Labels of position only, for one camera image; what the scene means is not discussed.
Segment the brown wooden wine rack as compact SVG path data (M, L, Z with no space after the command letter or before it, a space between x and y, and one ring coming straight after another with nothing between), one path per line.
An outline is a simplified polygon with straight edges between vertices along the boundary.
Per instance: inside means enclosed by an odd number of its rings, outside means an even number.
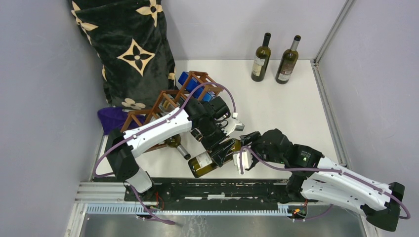
M193 97L194 92L200 87L204 87L204 90L198 98L199 101L202 101L202 98L206 92L212 91L216 96L218 96L219 93L225 90L223 87L214 84L215 81L208 75L207 72L188 71L187 73L188 77L184 85L180 84L180 88L178 89L162 90L151 109L134 110L128 112L128 118L126 119L120 132L126 132L134 128L142 127L167 115L162 113L162 111L159 109L159 104L163 99L170 100L170 102L174 105L176 102L178 102L180 104L179 107L181 107L181 104L183 104L187 97L189 95ZM186 85L192 78L198 81L198 86L191 92L188 92L186 90Z

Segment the blue square vodka bottle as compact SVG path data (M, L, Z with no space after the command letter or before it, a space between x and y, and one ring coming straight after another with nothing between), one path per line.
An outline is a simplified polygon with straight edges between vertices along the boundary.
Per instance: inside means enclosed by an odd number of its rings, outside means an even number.
M188 73L187 73L187 72L182 72L182 74L180 75L180 77L179 77L179 79L178 79L178 82L179 82L181 85L184 85L184 83L186 82L187 77L188 77ZM197 86L198 86L198 81L197 81L196 79L192 78L192 79L188 82L188 84L186 85L186 90L187 90L188 92L191 92L191 91L192 91L193 89L195 89ZM201 93L203 92L203 90L204 90L204 87L200 87L200 88L198 88L198 89L194 92L193 97L198 99L198 98L200 97ZM216 97L215 93L214 93L214 92L212 92L212 91L209 91L209 92L206 92L206 93L205 93L205 95L204 95L204 96L203 96L203 98L202 98L202 101L207 101L207 102L209 102L210 100L214 99L215 97Z

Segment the green wine bottle black cap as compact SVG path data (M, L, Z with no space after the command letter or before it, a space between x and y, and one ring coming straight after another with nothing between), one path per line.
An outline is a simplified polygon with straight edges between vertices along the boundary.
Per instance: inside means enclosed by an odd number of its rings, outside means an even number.
M251 79L253 81L260 82L263 81L265 77L271 56L271 49L269 48L270 39L271 33L265 33L262 45L259 46L255 52L251 71Z

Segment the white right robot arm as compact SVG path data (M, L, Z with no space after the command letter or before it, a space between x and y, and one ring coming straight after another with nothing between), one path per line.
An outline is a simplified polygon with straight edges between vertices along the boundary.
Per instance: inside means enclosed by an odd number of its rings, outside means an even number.
M310 146L292 143L278 129L242 135L240 140L236 165L241 174L258 162L291 172L281 203L322 201L356 212L377 228L396 231L405 209L404 185L368 179Z

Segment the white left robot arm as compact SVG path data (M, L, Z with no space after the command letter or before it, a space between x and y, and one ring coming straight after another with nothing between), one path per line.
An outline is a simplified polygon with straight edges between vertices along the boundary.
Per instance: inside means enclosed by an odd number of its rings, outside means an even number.
M155 187L148 173L137 164L136 157L172 136L197 131L197 140L212 152L215 163L221 165L229 147L223 141L244 127L237 113L230 112L222 98L201 102L191 97L181 107L151 123L125 132L113 130L105 156L116 179L129 183L143 201L150 201L155 196Z

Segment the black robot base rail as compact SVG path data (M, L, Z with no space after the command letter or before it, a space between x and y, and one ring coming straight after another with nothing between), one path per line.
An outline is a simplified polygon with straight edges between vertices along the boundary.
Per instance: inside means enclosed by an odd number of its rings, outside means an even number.
M286 178L157 178L139 193L144 204L164 211L276 210L279 204L305 203Z

